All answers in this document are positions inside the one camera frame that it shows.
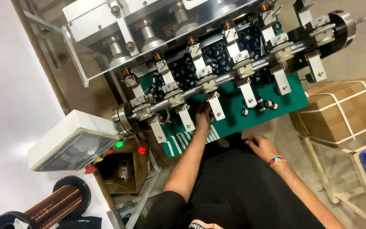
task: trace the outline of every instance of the green mat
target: green mat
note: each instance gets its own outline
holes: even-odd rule
[[[140,78],[144,90],[149,88],[152,84],[152,76],[153,73]],[[257,108],[248,109],[249,113],[247,116],[241,115],[242,108],[247,109],[242,102],[243,96],[241,90],[237,88],[233,82],[218,86],[217,91],[220,93],[219,100],[225,114],[225,119],[216,121],[211,125],[211,133],[207,139],[207,143],[306,107],[308,105],[308,100],[297,73],[288,75],[287,80],[289,81],[292,92],[284,96],[278,96],[274,93],[273,88],[276,87],[276,83],[269,84],[263,88],[251,84],[255,95],[260,94],[263,100],[273,101],[277,103],[279,107],[277,110],[270,110],[267,108],[265,112],[259,112]],[[192,120],[195,120],[196,108],[204,100],[204,96],[204,94],[199,94],[186,100],[191,107],[189,113]],[[183,153],[194,134],[194,132],[187,133],[185,131],[178,114],[171,109],[170,114],[171,122],[162,126],[165,135],[168,137],[168,141],[162,143],[168,157]]]

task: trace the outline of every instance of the small copper bobbin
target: small copper bobbin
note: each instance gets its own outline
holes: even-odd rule
[[[265,3],[262,5],[262,12],[265,12],[267,11],[269,8],[268,8],[268,5]]]
[[[189,39],[189,45],[193,45],[193,44],[194,44],[194,42],[195,42],[194,38],[190,38],[190,39]]]
[[[129,68],[126,68],[126,69],[124,69],[124,70],[122,71],[122,73],[124,73],[124,75],[129,75],[129,74],[131,74],[131,71],[130,71],[130,69],[129,69]]]
[[[155,60],[156,61],[159,61],[159,60],[161,60],[162,59],[162,57],[160,56],[160,54],[156,54],[155,55]]]
[[[224,23],[224,29],[229,29],[229,28],[231,28],[231,23],[229,23],[229,22]]]

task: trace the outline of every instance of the red emergency stop button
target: red emergency stop button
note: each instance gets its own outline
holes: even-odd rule
[[[96,166],[94,166],[94,165],[87,165],[86,167],[85,167],[85,174],[92,174],[92,173],[94,173],[95,171],[97,171],[97,167]]]
[[[138,148],[138,153],[140,154],[145,154],[146,153],[146,147],[145,146],[141,146]]]

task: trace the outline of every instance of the colorful bracelet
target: colorful bracelet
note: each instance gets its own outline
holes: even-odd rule
[[[272,159],[269,160],[268,164],[269,166],[273,166],[278,161],[286,161],[284,158],[282,158],[281,155],[274,156]]]

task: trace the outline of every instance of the green indicator light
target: green indicator light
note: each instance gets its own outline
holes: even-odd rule
[[[119,141],[119,142],[115,143],[115,147],[116,147],[116,148],[120,148],[120,147],[122,147],[123,145],[124,145],[124,142],[123,142],[123,141]]]

